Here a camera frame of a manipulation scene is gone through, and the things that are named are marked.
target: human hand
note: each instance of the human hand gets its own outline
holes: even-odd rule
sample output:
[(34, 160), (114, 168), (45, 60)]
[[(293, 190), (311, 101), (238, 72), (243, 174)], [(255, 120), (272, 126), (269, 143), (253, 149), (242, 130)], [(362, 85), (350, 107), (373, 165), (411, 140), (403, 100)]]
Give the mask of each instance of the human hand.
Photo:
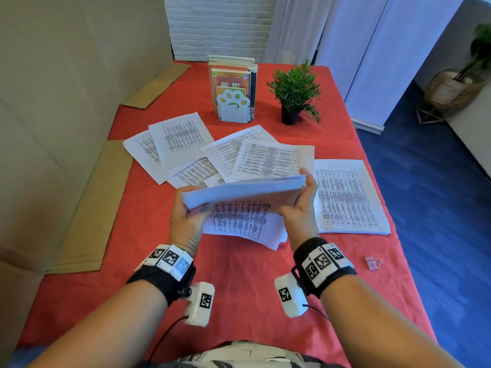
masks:
[(182, 193), (196, 190), (199, 190), (199, 187), (186, 186), (177, 189), (170, 214), (169, 238), (166, 242), (166, 244), (180, 247), (193, 258), (196, 256), (198, 244), (203, 235), (203, 224), (213, 211), (213, 204), (206, 203), (198, 208), (198, 213), (191, 215), (189, 209), (184, 205)]
[(319, 229), (315, 222), (314, 197), (317, 192), (317, 183), (314, 177), (305, 168), (300, 168), (300, 174), (306, 174), (305, 184), (300, 191), (295, 205), (281, 206), (278, 210), (285, 221), (286, 232), (290, 238), (290, 246), (295, 252), (304, 241), (312, 237), (319, 237)]

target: red tablecloth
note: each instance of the red tablecloth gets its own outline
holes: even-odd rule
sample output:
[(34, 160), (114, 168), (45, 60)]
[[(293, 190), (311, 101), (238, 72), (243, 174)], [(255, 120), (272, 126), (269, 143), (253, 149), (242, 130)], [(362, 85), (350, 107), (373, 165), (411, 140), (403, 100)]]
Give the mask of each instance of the red tablecloth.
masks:
[[(373, 178), (329, 69), (312, 68), (321, 84), (322, 100), (316, 102), (321, 125), (302, 120), (295, 126), (287, 126), (281, 123), (280, 105), (265, 85), (272, 79), (275, 68), (286, 70), (289, 66), (261, 64), (259, 67), (256, 119), (248, 125), (218, 121), (213, 112), (207, 66), (193, 63), (148, 109), (120, 106), (109, 139), (126, 139), (148, 129), (152, 123), (198, 111), (215, 140), (261, 124), (281, 143), (314, 145), (317, 159), (364, 160)], [(168, 183), (157, 185), (134, 161), (101, 270), (46, 276), (19, 346), (51, 344), (120, 289), (142, 259), (165, 241), (174, 194), (172, 186)], [(385, 212), (392, 231), (390, 235), (322, 236), (341, 248), (375, 291), (434, 338), (394, 223), (387, 209)], [(384, 264), (378, 271), (370, 272), (364, 262), (365, 256), (381, 258)], [(194, 281), (215, 285), (210, 323), (206, 328), (177, 325), (159, 348), (157, 361), (204, 351), (224, 341), (251, 340), (347, 365), (332, 327), (322, 316), (307, 311), (290, 319), (283, 312), (273, 281), (289, 272), (293, 265), (288, 245), (281, 245), (273, 252), (238, 237), (203, 235), (195, 264)], [(320, 305), (311, 296), (309, 303)], [(184, 301), (177, 301), (169, 309), (154, 343), (182, 316), (185, 306)]]

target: pink clip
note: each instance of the pink clip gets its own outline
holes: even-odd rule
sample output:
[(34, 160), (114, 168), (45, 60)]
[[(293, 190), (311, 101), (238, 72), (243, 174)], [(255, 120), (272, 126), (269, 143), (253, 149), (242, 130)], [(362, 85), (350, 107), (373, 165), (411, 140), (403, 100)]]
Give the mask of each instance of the pink clip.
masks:
[(378, 270), (378, 268), (382, 265), (382, 260), (380, 261), (374, 260), (372, 256), (365, 257), (365, 261), (367, 263), (368, 269), (370, 271)]

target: white book holder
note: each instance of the white book holder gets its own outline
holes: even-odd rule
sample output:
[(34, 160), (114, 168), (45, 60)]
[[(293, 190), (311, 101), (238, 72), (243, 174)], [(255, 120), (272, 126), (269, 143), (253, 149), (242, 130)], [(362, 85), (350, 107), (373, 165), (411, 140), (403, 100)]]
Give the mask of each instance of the white book holder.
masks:
[(249, 122), (250, 100), (244, 97), (242, 92), (226, 89), (223, 94), (217, 96), (217, 103), (218, 113), (222, 121)]

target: potted plant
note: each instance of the potted plant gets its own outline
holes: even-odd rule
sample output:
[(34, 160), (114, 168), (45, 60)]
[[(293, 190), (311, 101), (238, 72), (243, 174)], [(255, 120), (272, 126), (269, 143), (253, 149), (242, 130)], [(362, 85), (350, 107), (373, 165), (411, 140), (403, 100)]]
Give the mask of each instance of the potted plant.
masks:
[(317, 124), (321, 121), (312, 104), (312, 100), (321, 95), (320, 85), (315, 83), (315, 74), (310, 74), (307, 64), (305, 61), (288, 72), (276, 70), (273, 81), (266, 83), (281, 103), (281, 122), (286, 125), (294, 125), (301, 111), (305, 111), (307, 117), (313, 118)]
[(491, 23), (479, 24), (470, 44), (471, 60), (461, 70), (444, 70), (428, 84), (425, 98), (441, 108), (463, 105), (481, 91), (484, 84), (475, 75), (475, 68), (487, 70), (491, 66)]

